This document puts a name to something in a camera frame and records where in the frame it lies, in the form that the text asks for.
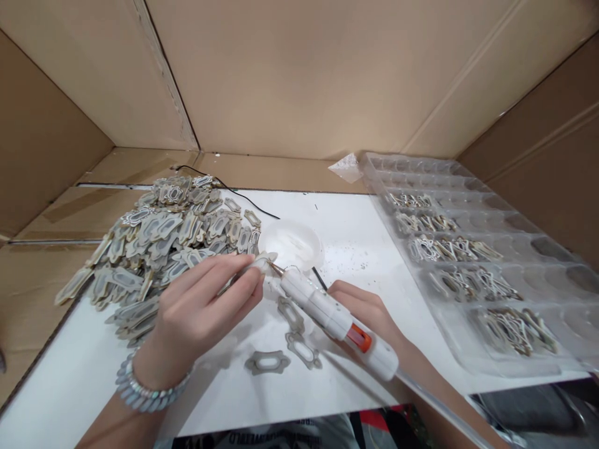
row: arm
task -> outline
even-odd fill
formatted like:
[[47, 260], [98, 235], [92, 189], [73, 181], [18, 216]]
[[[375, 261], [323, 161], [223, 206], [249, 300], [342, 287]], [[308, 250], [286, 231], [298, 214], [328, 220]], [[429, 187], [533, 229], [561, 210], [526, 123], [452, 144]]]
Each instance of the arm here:
[[[380, 297], [343, 281], [335, 281], [328, 293], [346, 306], [360, 321], [376, 332], [396, 351], [401, 367], [417, 379], [430, 393], [443, 401], [480, 436], [496, 448], [508, 448], [493, 428], [481, 417], [463, 396], [443, 379], [424, 354], [397, 328]], [[427, 429], [444, 448], [475, 448], [458, 429], [441, 417], [430, 405], [410, 390], [410, 400], [418, 408]]]
[[[254, 257], [215, 256], [177, 278], [160, 296], [156, 327], [137, 351], [133, 370], [152, 390], [177, 385], [193, 363], [227, 335], [262, 299], [263, 276], [250, 268], [222, 287]], [[152, 448], [166, 410], [140, 413], [115, 393], [78, 448]]]

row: beige cardboard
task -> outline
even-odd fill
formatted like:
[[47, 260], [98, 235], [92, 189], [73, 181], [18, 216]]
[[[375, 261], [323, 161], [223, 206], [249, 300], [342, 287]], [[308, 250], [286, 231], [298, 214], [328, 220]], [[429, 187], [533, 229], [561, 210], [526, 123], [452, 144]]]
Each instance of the beige cardboard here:
[[230, 188], [367, 193], [361, 180], [350, 184], [329, 170], [332, 164], [309, 159], [206, 154], [198, 166]]
[[401, 152], [457, 156], [598, 29], [595, 0], [513, 2]]
[[599, 270], [599, 114], [489, 186], [539, 228]]
[[593, 0], [148, 5], [207, 152], [449, 158], [599, 27]]
[[0, 2], [0, 28], [117, 145], [197, 149], [148, 22], [142, 0]]
[[1, 31], [0, 59], [0, 234], [6, 239], [113, 144]]
[[483, 181], [599, 109], [599, 35], [590, 39], [459, 158]]
[[197, 152], [117, 147], [98, 165], [85, 173], [79, 182], [149, 185], [158, 178], [173, 176], [175, 174], [171, 170], [173, 165], [192, 167], [198, 157]]
[[54, 306], [54, 296], [83, 266], [95, 245], [7, 245], [0, 249], [0, 375], [5, 403], [65, 317], [71, 303]]
[[21, 231], [16, 241], [101, 239], [145, 192], [72, 187]]
[[[231, 188], [367, 193], [362, 181], [349, 184], [331, 172], [332, 161], [225, 154], [196, 158], [190, 152], [142, 148], [115, 148], [79, 181], [149, 185], [173, 176], [171, 167], [182, 164], [219, 177]], [[186, 168], [179, 174], [199, 176]]]
[[204, 151], [338, 160], [399, 151], [513, 2], [147, 3]]

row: beaded bracelet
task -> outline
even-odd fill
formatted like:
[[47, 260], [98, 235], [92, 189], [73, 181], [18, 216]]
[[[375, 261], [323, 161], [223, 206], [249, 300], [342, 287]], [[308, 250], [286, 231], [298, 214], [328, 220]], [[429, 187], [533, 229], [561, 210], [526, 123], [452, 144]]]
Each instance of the beaded bracelet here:
[[139, 409], [142, 413], [152, 413], [168, 407], [181, 396], [192, 375], [193, 368], [177, 386], [168, 390], [154, 391], [140, 385], [135, 378], [133, 373], [134, 355], [135, 352], [129, 354], [117, 371], [117, 392], [123, 391], [120, 397], [125, 400], [125, 404], [134, 410]]

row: pile of decorative pieces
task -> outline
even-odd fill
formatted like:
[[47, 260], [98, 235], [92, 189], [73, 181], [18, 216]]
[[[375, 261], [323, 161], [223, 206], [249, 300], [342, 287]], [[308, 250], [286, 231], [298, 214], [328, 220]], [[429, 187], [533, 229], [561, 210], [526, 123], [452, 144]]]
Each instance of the pile of decorative pieces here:
[[431, 276], [443, 291], [448, 288], [457, 302], [524, 301], [503, 276], [483, 267], [431, 271]]
[[403, 233], [410, 234], [418, 231], [443, 232], [457, 231], [457, 224], [451, 218], [443, 215], [408, 215], [398, 212], [395, 215]]
[[518, 311], [505, 307], [475, 310], [472, 314], [490, 345], [500, 352], [513, 349], [518, 354], [530, 357], [543, 349], [553, 354], [558, 351], [551, 332], [530, 309]]
[[137, 347], [153, 329], [162, 291], [213, 254], [258, 254], [261, 221], [230, 198], [220, 198], [212, 176], [173, 176], [154, 182], [119, 218], [96, 251], [57, 294], [64, 304], [83, 292], [98, 311], [120, 304], [107, 323]]
[[432, 198], [427, 195], [393, 195], [389, 194], [391, 201], [401, 208], [430, 208], [432, 207]]
[[443, 262], [477, 262], [500, 261], [503, 256], [489, 245], [464, 237], [447, 239], [428, 238], [426, 235], [410, 239], [408, 247], [415, 261]]

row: woman's left hand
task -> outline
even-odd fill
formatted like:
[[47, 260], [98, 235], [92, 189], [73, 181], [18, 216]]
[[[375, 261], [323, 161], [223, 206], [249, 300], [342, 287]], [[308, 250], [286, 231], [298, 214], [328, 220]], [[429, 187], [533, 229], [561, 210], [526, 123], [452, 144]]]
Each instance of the woman's left hand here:
[[169, 285], [160, 296], [156, 327], [133, 361], [140, 384], [152, 390], [177, 385], [193, 363], [260, 302], [264, 276], [257, 268], [247, 270], [217, 297], [253, 260], [246, 254], [210, 257]]

